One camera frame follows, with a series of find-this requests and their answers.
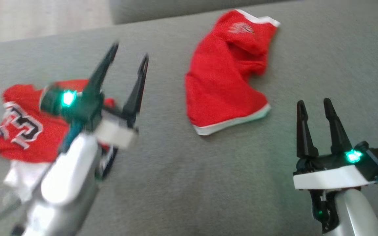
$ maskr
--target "gray fabric surface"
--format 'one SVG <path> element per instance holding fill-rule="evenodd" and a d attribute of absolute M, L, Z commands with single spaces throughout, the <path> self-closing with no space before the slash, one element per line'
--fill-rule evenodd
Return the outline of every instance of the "gray fabric surface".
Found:
<path fill-rule="evenodd" d="M 109 0 L 115 24 L 189 15 L 282 0 Z"/>
<path fill-rule="evenodd" d="M 378 147 L 378 1 L 291 2 L 242 8 L 281 26 L 269 66 L 251 85 L 272 106 L 266 118 L 197 136 L 183 78 L 192 52 L 224 12 L 0 44 L 0 94 L 85 78 L 114 40 L 105 93 L 125 100 L 145 52 L 140 142 L 122 151 L 83 227 L 90 235 L 320 235 L 309 194 L 294 190 L 296 102 L 305 100 L 315 146 L 330 151 L 323 98 L 332 99 L 351 143 Z M 0 120 L 3 108 L 0 100 Z M 0 209 L 9 162 L 0 158 Z M 363 189 L 378 216 L 378 186 Z M 0 224 L 9 232 L 14 216 Z"/>

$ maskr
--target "white fabric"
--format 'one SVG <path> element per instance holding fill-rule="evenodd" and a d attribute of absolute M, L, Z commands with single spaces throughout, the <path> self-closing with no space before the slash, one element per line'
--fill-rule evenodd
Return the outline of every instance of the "white fabric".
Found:
<path fill-rule="evenodd" d="M 259 111 L 245 117 L 237 117 L 234 119 L 230 119 L 227 121 L 219 122 L 219 123 L 204 126 L 204 127 L 198 127 L 196 125 L 194 125 L 193 127 L 195 128 L 195 131 L 198 135 L 206 136 L 206 135 L 215 133 L 217 131 L 220 131 L 222 129 L 225 129 L 227 127 L 231 127 L 238 124 L 242 124 L 242 123 L 246 123 L 249 121 L 254 121 L 254 120 L 263 118 L 269 111 L 270 111 L 270 105 L 266 104 Z"/>
<path fill-rule="evenodd" d="M 50 165 L 51 163 L 27 163 L 12 160 L 4 184 L 11 187 L 24 203 L 31 199 L 34 188 Z"/>
<path fill-rule="evenodd" d="M 249 13 L 245 12 L 244 10 L 236 9 L 236 11 L 238 11 L 241 14 L 243 14 L 244 17 L 247 20 L 249 20 L 250 22 L 255 23 L 255 24 L 271 23 L 275 27 L 278 27 L 281 24 L 279 21 L 276 21 L 276 20 L 270 18 L 269 16 L 263 16 L 263 17 L 257 18 L 256 16 L 250 15 Z"/>

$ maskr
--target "red jersey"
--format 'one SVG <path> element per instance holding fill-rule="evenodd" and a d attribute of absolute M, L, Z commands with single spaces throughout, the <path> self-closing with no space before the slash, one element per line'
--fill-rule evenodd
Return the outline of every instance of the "red jersey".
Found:
<path fill-rule="evenodd" d="M 76 79 L 56 84 L 65 89 L 82 91 L 87 79 Z M 30 163 L 53 162 L 58 155 L 69 125 L 58 117 L 40 112 L 39 101 L 43 89 L 33 85 L 14 85 L 3 93 L 3 121 L 0 124 L 0 155 L 10 160 Z M 105 100 L 114 106 L 114 100 Z"/>

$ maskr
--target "floor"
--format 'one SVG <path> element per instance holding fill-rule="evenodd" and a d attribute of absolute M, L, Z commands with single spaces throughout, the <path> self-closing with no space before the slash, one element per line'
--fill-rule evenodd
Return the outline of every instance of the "floor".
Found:
<path fill-rule="evenodd" d="M 0 42 L 112 24 L 108 0 L 0 0 Z"/>

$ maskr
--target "green led light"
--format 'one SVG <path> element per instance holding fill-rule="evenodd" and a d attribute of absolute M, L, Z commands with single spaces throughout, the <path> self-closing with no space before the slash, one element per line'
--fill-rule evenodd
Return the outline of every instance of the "green led light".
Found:
<path fill-rule="evenodd" d="M 62 106 L 69 107 L 77 98 L 77 91 L 66 90 L 62 94 Z"/>
<path fill-rule="evenodd" d="M 318 218 L 318 220 L 322 220 L 323 219 L 323 211 L 318 211 L 316 217 Z"/>
<path fill-rule="evenodd" d="M 351 163 L 356 163 L 356 162 L 360 161 L 362 155 L 363 154 L 361 152 L 355 151 L 355 150 L 347 151 L 345 153 L 346 160 L 351 162 Z"/>

